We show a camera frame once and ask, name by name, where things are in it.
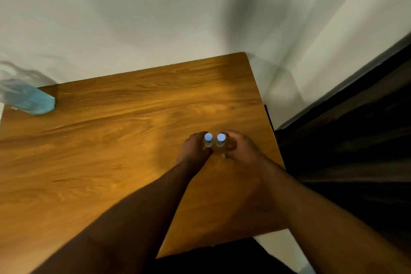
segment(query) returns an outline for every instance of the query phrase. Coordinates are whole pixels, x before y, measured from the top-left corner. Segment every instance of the white cap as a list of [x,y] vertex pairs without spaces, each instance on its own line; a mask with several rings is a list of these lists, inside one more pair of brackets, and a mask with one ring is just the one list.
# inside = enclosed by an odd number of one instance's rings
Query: white cap
[[224,142],[224,141],[226,140],[226,135],[225,135],[224,133],[218,134],[217,140],[218,140],[219,142]]
[[213,135],[211,133],[206,133],[204,135],[204,140],[206,140],[206,141],[211,141],[212,138],[213,138]]

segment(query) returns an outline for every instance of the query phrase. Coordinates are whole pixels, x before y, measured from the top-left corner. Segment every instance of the person's left hand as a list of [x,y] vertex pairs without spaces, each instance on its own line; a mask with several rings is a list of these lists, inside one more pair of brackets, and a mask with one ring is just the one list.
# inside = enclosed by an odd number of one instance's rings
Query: person's left hand
[[177,163],[187,162],[196,173],[200,171],[213,152],[211,147],[203,149],[203,139],[207,131],[193,133],[184,143]]

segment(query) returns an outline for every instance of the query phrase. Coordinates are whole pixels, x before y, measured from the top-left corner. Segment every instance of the person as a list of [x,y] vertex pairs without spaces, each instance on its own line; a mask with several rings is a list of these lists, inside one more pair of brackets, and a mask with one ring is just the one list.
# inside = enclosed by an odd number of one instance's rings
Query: person
[[[411,273],[408,257],[369,226],[292,178],[248,136],[223,132],[237,142],[225,157],[260,173],[272,202],[316,273]],[[112,206],[33,273],[148,270],[190,180],[212,153],[203,149],[205,133],[192,134],[172,169]],[[199,272],[202,266],[190,272]]]

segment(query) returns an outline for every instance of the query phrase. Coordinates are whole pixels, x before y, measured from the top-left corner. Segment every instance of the wood grain surface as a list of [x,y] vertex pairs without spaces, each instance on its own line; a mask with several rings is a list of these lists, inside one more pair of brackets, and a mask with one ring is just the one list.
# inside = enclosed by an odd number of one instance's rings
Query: wood grain surface
[[[198,131],[238,129],[283,164],[245,53],[42,88],[56,110],[5,108],[0,271],[27,273],[111,205],[175,164]],[[257,173],[212,155],[159,257],[285,228]]]

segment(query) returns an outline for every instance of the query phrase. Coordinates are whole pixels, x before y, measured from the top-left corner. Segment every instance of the hand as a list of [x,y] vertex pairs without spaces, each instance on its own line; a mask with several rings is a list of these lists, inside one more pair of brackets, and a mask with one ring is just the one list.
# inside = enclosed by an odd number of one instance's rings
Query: hand
[[196,173],[203,168],[208,157],[213,152],[210,147],[203,149],[203,139],[207,131],[193,133],[182,144],[181,154],[177,157],[177,163],[187,162]]
[[221,132],[237,141],[237,143],[227,141],[228,151],[223,154],[223,157],[234,159],[247,167],[255,165],[261,158],[266,158],[253,140],[245,134],[235,130],[223,130]]

